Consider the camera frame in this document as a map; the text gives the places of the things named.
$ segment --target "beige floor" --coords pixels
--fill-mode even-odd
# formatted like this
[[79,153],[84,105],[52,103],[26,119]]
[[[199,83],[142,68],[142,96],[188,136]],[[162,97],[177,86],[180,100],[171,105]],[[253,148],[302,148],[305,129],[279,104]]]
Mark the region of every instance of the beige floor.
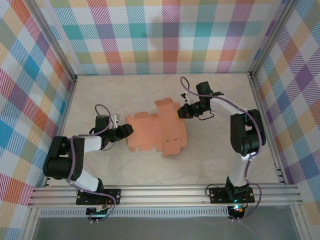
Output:
[[[85,134],[95,124],[95,104],[106,105],[111,114],[120,114],[120,124],[127,114],[156,112],[155,100],[171,97],[183,104],[180,74],[80,76],[68,115],[64,135]],[[256,108],[245,74],[185,74],[190,89],[210,83],[231,101],[247,109]],[[209,184],[225,183],[228,163],[234,157],[230,144],[230,121],[216,115],[213,119],[186,120],[187,147],[180,154],[162,157],[162,152],[131,152],[125,140],[109,151],[88,152],[84,167],[101,178],[105,185]],[[274,162],[266,145],[251,164],[251,182],[276,183]],[[51,185],[64,185],[51,181]]]

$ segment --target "flattened cardboard box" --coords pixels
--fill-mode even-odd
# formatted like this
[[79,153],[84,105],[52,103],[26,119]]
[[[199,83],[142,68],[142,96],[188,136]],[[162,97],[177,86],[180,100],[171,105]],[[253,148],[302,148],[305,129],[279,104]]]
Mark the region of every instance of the flattened cardboard box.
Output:
[[125,117],[125,123],[132,125],[133,133],[128,136],[128,147],[132,152],[163,151],[163,156],[180,153],[181,148],[187,146],[187,131],[185,120],[177,118],[180,108],[178,102],[170,97],[157,100],[155,104],[158,113],[137,112],[133,117]]

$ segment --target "marble surface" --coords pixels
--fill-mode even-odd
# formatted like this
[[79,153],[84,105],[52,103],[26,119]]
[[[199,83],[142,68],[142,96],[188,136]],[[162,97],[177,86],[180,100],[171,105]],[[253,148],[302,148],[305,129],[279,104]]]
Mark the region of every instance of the marble surface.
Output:
[[[171,97],[184,104],[180,94],[181,74],[80,76],[67,118],[64,136],[86,134],[95,125],[95,104],[103,104],[111,114],[120,114],[123,124],[127,114],[155,113],[154,101]],[[245,74],[184,74],[190,89],[208,81],[211,89],[223,92],[237,105],[256,108]],[[160,185],[225,183],[235,153],[230,144],[230,121],[216,115],[199,121],[186,119],[187,147],[178,155],[163,157],[162,152],[131,152],[125,140],[116,142],[108,151],[88,152],[84,167],[105,185]],[[277,183],[275,165],[268,145],[251,164],[249,180]],[[51,185],[64,185],[52,180]]]

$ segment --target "purple cable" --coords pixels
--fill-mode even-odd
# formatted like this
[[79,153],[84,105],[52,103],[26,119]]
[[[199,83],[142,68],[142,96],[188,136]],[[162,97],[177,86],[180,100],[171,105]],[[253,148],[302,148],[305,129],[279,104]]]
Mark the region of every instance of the purple cable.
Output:
[[[104,106],[102,104],[97,104],[97,105],[94,106],[95,112],[98,115],[100,115],[100,113],[97,110],[97,107],[103,107],[108,112],[109,117],[110,117],[109,119],[111,119],[111,113],[110,113],[109,109],[106,106]],[[103,130],[101,130],[99,132],[96,132],[96,133],[93,133],[93,134],[82,134],[82,135],[78,135],[78,137],[97,136],[97,135],[103,133],[104,131],[106,131],[109,128],[110,122],[111,122],[111,120],[108,122],[107,126]],[[88,194],[99,195],[99,196],[105,196],[107,198],[110,198],[113,201],[113,207],[112,207],[111,211],[106,216],[101,218],[100,220],[96,220],[96,222],[99,223],[99,222],[104,221],[114,211],[114,209],[116,207],[116,199],[113,196],[109,195],[109,194],[82,189],[82,188],[74,185],[71,182],[71,177],[72,177],[72,174],[73,174],[73,172],[75,170],[75,165],[76,165],[76,150],[75,150],[75,146],[74,146],[75,137],[76,136],[72,136],[71,139],[70,139],[71,152],[72,152],[72,163],[71,163],[70,173],[69,173],[69,175],[68,175],[68,177],[66,179],[66,182],[68,184],[70,184],[72,187],[74,187],[75,189],[77,189],[77,190],[79,190],[81,192],[85,192],[85,193],[88,193]],[[89,215],[89,220],[90,220],[91,223],[94,223],[94,221],[91,219],[91,214]]]
[[258,154],[260,154],[261,149],[262,149],[262,138],[261,138],[261,134],[260,134],[260,131],[259,131],[258,124],[256,123],[255,119],[251,116],[250,113],[248,113],[246,110],[240,108],[239,106],[235,105],[235,104],[234,104],[233,102],[231,102],[230,100],[225,99],[225,98],[220,97],[220,96],[197,94],[197,93],[189,90],[189,88],[184,85],[183,80],[185,80],[185,81],[187,82],[188,86],[190,86],[190,83],[189,83],[188,79],[186,79],[184,76],[182,76],[182,77],[180,78],[180,83],[181,83],[182,87],[183,87],[187,92],[189,92],[189,93],[191,93],[191,94],[193,94],[193,95],[199,96],[199,97],[205,97],[205,98],[211,98],[211,99],[220,99],[220,100],[228,103],[228,104],[231,105],[232,107],[236,108],[237,110],[245,113],[245,114],[251,119],[251,121],[252,121],[252,123],[253,123],[253,125],[254,125],[254,128],[255,128],[255,130],[256,130],[256,132],[257,132],[257,134],[258,134],[259,148],[258,148],[258,151],[257,151],[255,154],[253,154],[253,155],[251,155],[251,156],[249,157],[249,161],[248,161],[248,163],[246,164],[245,170],[244,170],[244,179],[245,179],[245,181],[246,181],[249,185],[254,185],[254,186],[256,186],[256,187],[259,189],[259,199],[258,199],[258,202],[256,203],[254,209],[253,209],[248,215],[246,215],[246,216],[244,216],[244,217],[242,218],[242,219],[244,219],[244,218],[250,216],[250,215],[258,208],[259,204],[261,203],[261,198],[262,198],[262,190],[261,190],[261,187],[259,186],[259,184],[257,184],[257,183],[251,183],[251,182],[248,181],[248,169],[249,169],[249,166],[250,166],[250,163],[251,163],[251,159],[252,159],[253,157],[256,157]]

